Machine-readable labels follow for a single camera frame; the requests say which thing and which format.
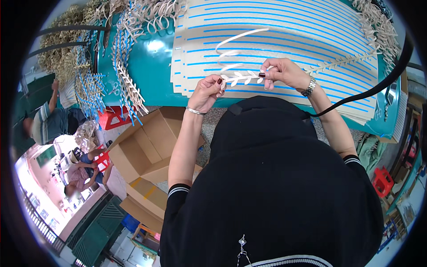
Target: bangle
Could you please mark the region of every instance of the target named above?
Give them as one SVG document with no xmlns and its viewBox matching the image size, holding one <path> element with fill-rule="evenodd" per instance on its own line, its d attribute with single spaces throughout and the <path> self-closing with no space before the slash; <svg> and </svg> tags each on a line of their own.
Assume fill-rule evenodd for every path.
<svg viewBox="0 0 427 267">
<path fill-rule="evenodd" d="M 201 113 L 201 112 L 199 112 L 197 110 L 189 108 L 188 106 L 186 106 L 185 109 L 188 110 L 189 112 L 192 112 L 192 113 L 196 113 L 196 114 L 199 114 L 199 115 L 206 115 L 206 113 Z"/>
</svg>

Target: hand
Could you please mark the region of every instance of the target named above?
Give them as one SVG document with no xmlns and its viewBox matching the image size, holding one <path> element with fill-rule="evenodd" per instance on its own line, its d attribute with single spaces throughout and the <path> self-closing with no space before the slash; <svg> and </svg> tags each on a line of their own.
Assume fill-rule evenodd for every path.
<svg viewBox="0 0 427 267">
<path fill-rule="evenodd" d="M 59 88 L 59 81 L 58 81 L 57 79 L 55 79 L 55 80 L 53 81 L 53 84 L 52 84 L 52 90 L 53 90 L 53 91 L 57 91 L 57 90 L 58 90 L 58 88 Z"/>
<path fill-rule="evenodd" d="M 99 174 L 99 169 L 95 168 L 94 169 L 94 174 L 92 175 L 92 177 L 96 177 Z"/>
<path fill-rule="evenodd" d="M 188 100 L 188 107 L 201 113 L 208 112 L 217 98 L 224 95 L 222 82 L 221 76 L 216 74 L 201 79 Z"/>
<path fill-rule="evenodd" d="M 310 75 L 305 73 L 297 64 L 290 59 L 267 59 L 261 69 L 265 71 L 265 89 L 273 90 L 275 81 L 284 82 L 287 86 L 295 88 L 298 92 L 303 92 L 310 84 Z"/>
</svg>

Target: silver bracelet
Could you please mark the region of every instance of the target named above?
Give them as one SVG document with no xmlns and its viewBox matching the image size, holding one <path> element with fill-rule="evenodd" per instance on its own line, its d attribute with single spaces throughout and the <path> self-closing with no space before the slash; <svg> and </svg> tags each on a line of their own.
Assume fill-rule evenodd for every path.
<svg viewBox="0 0 427 267">
<path fill-rule="evenodd" d="M 316 86 L 316 79 L 314 79 L 312 76 L 310 76 L 311 80 L 310 80 L 310 84 L 308 85 L 308 88 L 301 92 L 301 94 L 305 97 L 309 96 L 311 94 L 311 92 L 313 92 L 314 87 Z"/>
<path fill-rule="evenodd" d="M 201 112 L 199 112 L 197 110 L 189 108 L 188 106 L 186 106 L 185 109 L 188 110 L 189 112 L 192 112 L 192 113 L 196 113 L 196 114 L 199 114 L 199 115 L 206 115 L 206 113 L 201 113 Z"/>
</svg>

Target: stool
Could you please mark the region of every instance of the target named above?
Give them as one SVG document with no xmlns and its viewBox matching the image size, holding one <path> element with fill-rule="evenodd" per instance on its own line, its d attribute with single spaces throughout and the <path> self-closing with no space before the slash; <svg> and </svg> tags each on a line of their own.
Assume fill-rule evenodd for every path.
<svg viewBox="0 0 427 267">
<path fill-rule="evenodd" d="M 96 156 L 97 159 L 94 159 L 94 162 L 98 163 L 98 169 L 100 172 L 105 171 L 105 169 L 110 165 L 110 156 L 108 156 L 108 152 L 109 151 L 101 153 L 99 156 Z"/>
<path fill-rule="evenodd" d="M 390 193 L 395 182 L 384 166 L 381 170 L 376 168 L 374 173 L 375 180 L 372 182 L 372 185 L 374 186 L 375 191 L 379 197 L 385 197 L 388 193 Z"/>
<path fill-rule="evenodd" d="M 128 109 L 126 107 L 123 107 L 123 115 L 128 113 Z M 101 111 L 98 111 L 99 114 L 99 125 L 104 130 L 110 130 L 128 123 L 131 123 L 131 117 L 128 115 L 128 117 L 123 120 L 121 118 L 122 115 L 122 108 L 119 106 L 110 106 L 107 109 L 105 109 L 104 114 L 101 114 Z M 111 124 L 111 121 L 117 118 L 119 120 L 118 123 Z"/>
</svg>

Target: black shirt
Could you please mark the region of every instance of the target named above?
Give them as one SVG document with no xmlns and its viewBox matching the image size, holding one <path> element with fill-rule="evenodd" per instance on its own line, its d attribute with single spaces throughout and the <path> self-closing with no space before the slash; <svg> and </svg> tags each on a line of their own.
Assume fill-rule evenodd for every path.
<svg viewBox="0 0 427 267">
<path fill-rule="evenodd" d="M 217 155 L 191 188 L 172 186 L 160 259 L 162 267 L 236 266 L 245 235 L 253 267 L 365 266 L 382 229 L 358 157 L 343 160 L 315 138 L 290 135 Z M 239 266 L 248 264 L 242 256 Z"/>
</svg>

